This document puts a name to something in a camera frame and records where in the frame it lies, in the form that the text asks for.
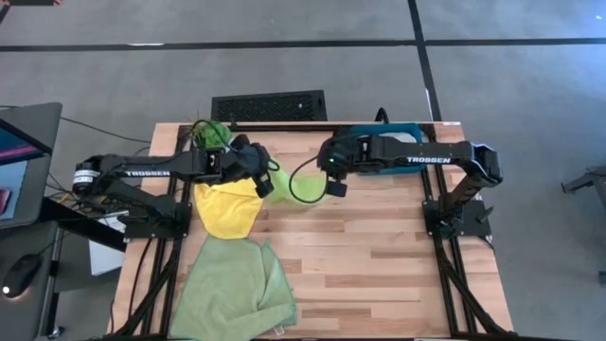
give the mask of computer monitor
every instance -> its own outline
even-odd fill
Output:
[[[0,166],[51,154],[50,147],[0,119]]]

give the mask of wooden tabletop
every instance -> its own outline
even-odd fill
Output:
[[[156,125],[151,154],[173,154],[179,125]],[[464,139],[457,122],[436,123],[436,131],[438,142]],[[251,141],[265,146],[290,172],[316,155],[330,133],[247,135]],[[433,167],[430,169],[434,194],[438,194]],[[465,175],[453,166],[445,167],[444,171],[449,190]],[[319,170],[310,165],[303,172],[318,173]],[[142,188],[152,194],[162,194],[166,193],[168,182],[168,179],[149,178],[144,180]],[[424,193],[420,176],[350,175],[347,184],[346,198],[328,197],[313,207],[265,204],[257,217],[250,239],[256,242],[271,239],[296,299],[298,323],[286,329],[281,337],[449,336],[434,247],[425,233],[421,212]],[[205,237],[204,226],[194,213],[189,236],[183,241],[173,310]],[[493,319],[511,330],[492,250],[475,237],[459,238],[459,242],[470,289]],[[134,273],[145,243],[145,240],[131,242],[126,250],[114,304],[117,328],[128,315]],[[154,249],[155,242],[143,262],[134,296],[135,307],[149,287]],[[460,298],[454,286],[453,293],[459,329],[465,330]],[[164,292],[161,292],[156,300],[152,332],[159,329],[158,312],[163,302]],[[272,333],[265,336],[276,337]]]

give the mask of desk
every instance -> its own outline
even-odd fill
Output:
[[[313,123],[331,124],[340,122]],[[173,154],[178,127],[177,123],[157,124],[151,154]],[[435,128],[438,142],[464,139],[459,123],[436,123]],[[329,132],[246,134],[265,146],[287,171],[316,155],[330,136]],[[430,169],[432,184],[436,184],[433,167]],[[319,170],[309,167],[308,172]],[[457,167],[445,167],[444,172],[449,190],[465,175]],[[149,178],[142,188],[162,194],[168,183],[168,179]],[[271,238],[297,303],[298,324],[281,337],[449,336],[433,243],[425,233],[421,211],[424,192],[420,176],[351,175],[347,184],[346,198],[329,197],[314,207],[264,205],[258,215],[250,239],[263,242]],[[189,236],[182,244],[173,311],[205,237],[202,222],[194,213]],[[511,330],[492,251],[474,237],[460,238],[459,242],[472,292],[498,324]],[[134,274],[145,243],[134,241],[127,247],[114,305],[117,327],[127,318]],[[135,307],[147,293],[154,248],[155,242],[143,260]],[[464,314],[454,287],[453,292],[459,329],[464,331]],[[163,302],[161,292],[151,332],[158,332]]]

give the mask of monitor screen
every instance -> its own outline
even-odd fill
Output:
[[[0,165],[30,160],[45,155],[45,152],[22,137],[0,125]]]

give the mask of light green towel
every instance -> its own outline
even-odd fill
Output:
[[[296,324],[294,297],[269,243],[208,236],[170,326],[172,337],[248,341]]]

